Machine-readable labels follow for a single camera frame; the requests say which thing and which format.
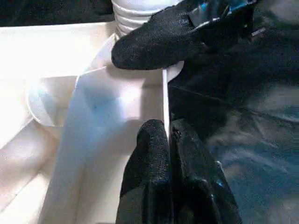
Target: gloved hand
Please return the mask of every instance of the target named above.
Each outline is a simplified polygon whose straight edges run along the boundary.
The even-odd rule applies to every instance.
[[[221,166],[183,120],[150,120],[123,175],[117,224],[240,224]]]
[[[255,2],[184,0],[122,37],[112,50],[112,62],[121,69],[151,70],[228,49],[251,34]]]

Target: white bottle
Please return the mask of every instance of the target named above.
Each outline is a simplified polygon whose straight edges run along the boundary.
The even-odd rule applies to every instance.
[[[182,0],[112,0],[117,34],[123,36],[142,26],[151,15]]]

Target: white plastic piece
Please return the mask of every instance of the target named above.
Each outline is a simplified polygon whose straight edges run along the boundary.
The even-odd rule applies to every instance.
[[[1,78],[81,75],[114,22],[0,28]]]
[[[31,82],[27,92],[30,113],[44,126],[62,127],[77,76],[52,77]]]
[[[169,130],[167,70],[120,70],[112,35],[97,60],[106,66],[76,84],[39,224],[115,223],[125,165],[141,125]]]
[[[117,22],[118,35],[123,36],[142,26],[151,15],[174,6],[182,0],[113,0],[113,11]]]
[[[26,106],[26,81],[0,78],[0,151],[32,118]]]

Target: white surface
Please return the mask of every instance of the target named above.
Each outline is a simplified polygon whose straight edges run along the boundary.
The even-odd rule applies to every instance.
[[[38,174],[18,193],[0,213],[3,224],[37,224],[48,189],[55,156],[51,157]]]
[[[26,81],[0,79],[0,153],[1,149],[28,123]]]
[[[31,115],[44,126],[62,127],[75,89],[77,76],[51,77],[32,82],[27,105]]]
[[[40,224],[114,223],[124,167],[143,122],[169,130],[167,71],[128,71],[110,61],[112,35],[79,77]]]
[[[1,78],[80,75],[114,29],[113,22],[0,28]]]
[[[57,149],[57,140],[30,121],[0,149],[0,212],[38,173]]]
[[[147,22],[151,15],[182,0],[113,0],[118,35],[123,36]]]

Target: finger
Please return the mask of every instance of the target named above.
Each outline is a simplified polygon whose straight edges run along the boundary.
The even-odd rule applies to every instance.
[[[153,15],[149,22],[115,44],[113,64],[122,69],[164,68],[206,51],[207,47],[219,48],[237,42],[246,22],[243,12],[211,23],[207,28],[198,28],[189,16],[198,7],[198,0],[184,0]],[[223,14],[219,12],[220,7],[221,4],[213,4],[212,12]],[[205,13],[204,17],[209,20],[215,16],[215,13]]]
[[[169,153],[163,122],[147,121],[124,171],[117,224],[172,223]]]

